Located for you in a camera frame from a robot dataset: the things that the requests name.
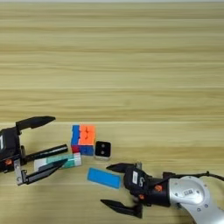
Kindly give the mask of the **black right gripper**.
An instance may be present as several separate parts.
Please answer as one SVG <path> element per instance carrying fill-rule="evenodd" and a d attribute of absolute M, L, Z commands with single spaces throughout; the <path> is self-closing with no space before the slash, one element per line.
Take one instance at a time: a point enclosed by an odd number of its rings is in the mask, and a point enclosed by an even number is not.
<path fill-rule="evenodd" d="M 126 214 L 139 219 L 143 218 L 143 205 L 147 207 L 152 205 L 169 207 L 171 202 L 168 195 L 168 184 L 166 182 L 162 183 L 161 178 L 153 178 L 141 170 L 137 164 L 112 164 L 107 167 L 107 170 L 125 173 L 130 166 L 132 166 L 130 194 L 138 202 L 135 202 L 133 206 L 125 206 L 122 202 L 111 199 L 102 199 L 101 202 L 119 214 Z"/>

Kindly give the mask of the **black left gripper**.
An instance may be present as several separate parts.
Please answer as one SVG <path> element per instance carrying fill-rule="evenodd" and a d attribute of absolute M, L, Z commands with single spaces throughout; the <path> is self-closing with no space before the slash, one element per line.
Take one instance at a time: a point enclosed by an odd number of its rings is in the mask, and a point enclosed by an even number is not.
<path fill-rule="evenodd" d="M 44 126 L 55 120 L 54 116 L 34 116 L 16 122 L 17 134 L 20 135 L 24 129 L 36 129 Z M 50 164 L 43 165 L 32 174 L 27 175 L 26 170 L 22 170 L 21 166 L 26 165 L 25 147 L 19 146 L 14 150 L 0 150 L 0 172 L 15 172 L 17 185 L 31 184 L 41 179 L 45 179 L 56 172 L 60 167 L 66 163 L 66 159 L 51 162 Z"/>

